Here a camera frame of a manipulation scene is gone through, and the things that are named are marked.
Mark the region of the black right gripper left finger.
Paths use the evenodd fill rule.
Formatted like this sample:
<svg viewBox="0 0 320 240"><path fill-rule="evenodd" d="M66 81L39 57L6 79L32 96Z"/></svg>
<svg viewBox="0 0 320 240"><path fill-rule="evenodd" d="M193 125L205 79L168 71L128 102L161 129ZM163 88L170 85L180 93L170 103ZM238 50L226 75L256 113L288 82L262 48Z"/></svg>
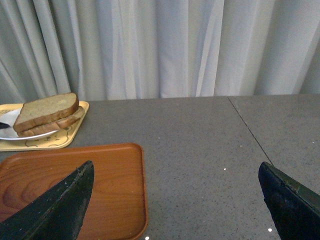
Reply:
<svg viewBox="0 0 320 240"><path fill-rule="evenodd" d="M88 160L0 224L2 240L75 240L92 196L95 169Z"/></svg>

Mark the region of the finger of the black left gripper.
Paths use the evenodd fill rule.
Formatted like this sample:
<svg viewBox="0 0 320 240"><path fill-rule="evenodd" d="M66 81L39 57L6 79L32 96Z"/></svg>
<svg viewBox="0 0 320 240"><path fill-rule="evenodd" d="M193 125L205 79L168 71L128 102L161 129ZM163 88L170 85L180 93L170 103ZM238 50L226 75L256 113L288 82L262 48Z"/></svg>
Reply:
<svg viewBox="0 0 320 240"><path fill-rule="evenodd" d="M0 129L7 129L7 128L9 128L9 127L10 127L9 124L0 122Z"/></svg>

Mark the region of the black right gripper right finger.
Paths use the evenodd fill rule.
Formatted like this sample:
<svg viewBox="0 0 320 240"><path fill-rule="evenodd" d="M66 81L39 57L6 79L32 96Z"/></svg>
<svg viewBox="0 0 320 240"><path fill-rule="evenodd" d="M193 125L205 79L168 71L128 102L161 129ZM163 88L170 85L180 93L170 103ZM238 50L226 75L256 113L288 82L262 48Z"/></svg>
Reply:
<svg viewBox="0 0 320 240"><path fill-rule="evenodd" d="M320 195L268 162L262 162L258 180L264 202L282 240L320 238Z"/></svg>

